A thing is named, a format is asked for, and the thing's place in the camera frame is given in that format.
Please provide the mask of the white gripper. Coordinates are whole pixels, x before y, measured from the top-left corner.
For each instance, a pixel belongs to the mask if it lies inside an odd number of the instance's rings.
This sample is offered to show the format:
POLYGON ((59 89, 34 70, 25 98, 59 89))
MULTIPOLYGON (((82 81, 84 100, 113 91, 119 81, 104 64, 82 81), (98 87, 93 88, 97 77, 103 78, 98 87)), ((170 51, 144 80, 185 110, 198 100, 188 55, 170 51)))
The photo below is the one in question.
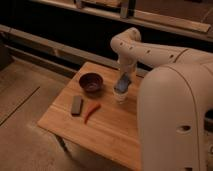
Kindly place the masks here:
POLYGON ((131 83, 132 75, 136 71, 137 61, 134 59, 119 59, 120 79, 124 82, 131 83))

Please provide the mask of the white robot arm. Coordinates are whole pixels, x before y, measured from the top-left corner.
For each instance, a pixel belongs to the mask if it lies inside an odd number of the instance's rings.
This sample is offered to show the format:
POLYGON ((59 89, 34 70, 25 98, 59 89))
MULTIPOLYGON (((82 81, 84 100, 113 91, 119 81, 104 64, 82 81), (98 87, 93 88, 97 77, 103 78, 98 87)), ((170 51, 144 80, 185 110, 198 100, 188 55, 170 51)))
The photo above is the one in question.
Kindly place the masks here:
POLYGON ((213 171, 213 53, 143 43, 136 28, 110 45, 122 74, 151 68, 137 93, 142 171, 213 171))

